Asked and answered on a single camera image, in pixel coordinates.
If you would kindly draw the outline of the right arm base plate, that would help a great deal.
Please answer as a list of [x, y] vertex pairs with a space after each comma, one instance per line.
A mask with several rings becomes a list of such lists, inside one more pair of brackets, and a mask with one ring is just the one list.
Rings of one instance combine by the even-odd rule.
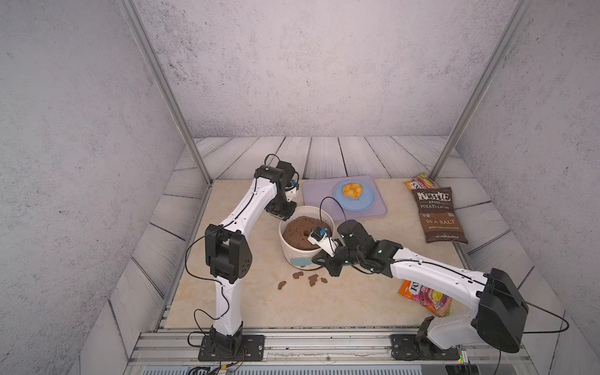
[[392, 334], [390, 336], [392, 358], [401, 361], [458, 361], [456, 348], [441, 349], [428, 338], [416, 334]]

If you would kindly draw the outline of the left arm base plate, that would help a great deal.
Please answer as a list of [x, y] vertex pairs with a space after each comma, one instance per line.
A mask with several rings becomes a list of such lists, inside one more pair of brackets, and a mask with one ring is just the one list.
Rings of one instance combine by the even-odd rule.
[[199, 362], [261, 362], [265, 349], [264, 335], [237, 334], [234, 337], [217, 334], [202, 340]]

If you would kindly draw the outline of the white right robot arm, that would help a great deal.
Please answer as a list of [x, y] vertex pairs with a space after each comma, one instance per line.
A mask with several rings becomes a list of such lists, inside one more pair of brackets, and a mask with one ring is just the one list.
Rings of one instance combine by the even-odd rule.
[[424, 257], [399, 243], [376, 241], [364, 226], [348, 220], [337, 228], [338, 239], [317, 227], [309, 242], [320, 252], [312, 262], [337, 277], [343, 267], [359, 265], [370, 273], [412, 281], [440, 292], [469, 310], [456, 317], [425, 320], [420, 335], [440, 349], [486, 343], [505, 353], [518, 353], [529, 309], [511, 277], [453, 267]]

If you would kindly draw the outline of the white ceramic pot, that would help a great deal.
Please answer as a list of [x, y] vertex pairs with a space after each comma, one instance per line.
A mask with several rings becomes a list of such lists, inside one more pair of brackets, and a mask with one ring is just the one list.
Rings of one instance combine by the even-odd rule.
[[309, 241], [310, 234], [317, 228], [325, 228], [331, 236], [334, 220], [331, 216], [315, 206], [298, 206], [292, 216], [279, 225], [279, 239], [285, 259], [299, 270], [318, 270], [320, 265], [313, 262], [313, 257], [322, 248]]

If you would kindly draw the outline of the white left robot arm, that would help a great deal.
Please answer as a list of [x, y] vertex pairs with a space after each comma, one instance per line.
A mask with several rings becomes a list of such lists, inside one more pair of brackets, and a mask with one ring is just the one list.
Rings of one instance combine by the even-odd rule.
[[292, 199], [297, 191], [298, 174], [292, 164], [262, 165], [234, 211], [222, 223], [206, 228], [206, 265], [217, 289], [213, 333], [232, 338], [241, 331], [242, 278], [253, 262], [247, 237], [264, 211], [288, 220], [295, 212]]

